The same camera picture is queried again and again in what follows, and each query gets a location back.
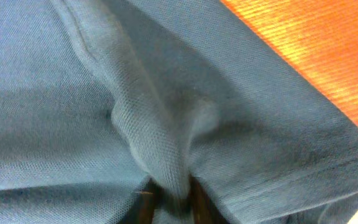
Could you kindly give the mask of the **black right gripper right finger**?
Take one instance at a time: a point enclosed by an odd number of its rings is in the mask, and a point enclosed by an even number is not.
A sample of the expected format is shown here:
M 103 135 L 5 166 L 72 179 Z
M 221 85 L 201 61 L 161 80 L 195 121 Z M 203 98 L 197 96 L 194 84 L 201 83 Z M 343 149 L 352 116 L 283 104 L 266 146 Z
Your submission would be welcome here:
M 196 178 L 190 178 L 190 202 L 195 224 L 229 224 Z

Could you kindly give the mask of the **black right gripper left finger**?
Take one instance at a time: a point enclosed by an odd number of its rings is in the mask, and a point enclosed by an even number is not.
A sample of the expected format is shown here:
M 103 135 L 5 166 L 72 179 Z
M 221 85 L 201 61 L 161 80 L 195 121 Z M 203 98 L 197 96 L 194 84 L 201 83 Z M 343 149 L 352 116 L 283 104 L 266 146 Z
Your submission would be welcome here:
M 160 202 L 160 187 L 150 179 L 136 194 L 138 198 L 126 215 L 126 223 L 152 224 L 155 208 Z

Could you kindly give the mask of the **blue polo shirt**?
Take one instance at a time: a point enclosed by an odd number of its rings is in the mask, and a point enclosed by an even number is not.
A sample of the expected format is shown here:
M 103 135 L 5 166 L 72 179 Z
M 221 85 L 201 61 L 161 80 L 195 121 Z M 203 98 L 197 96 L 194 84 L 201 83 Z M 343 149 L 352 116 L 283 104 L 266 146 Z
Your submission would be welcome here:
M 0 223 L 358 211 L 358 1 L 0 1 Z

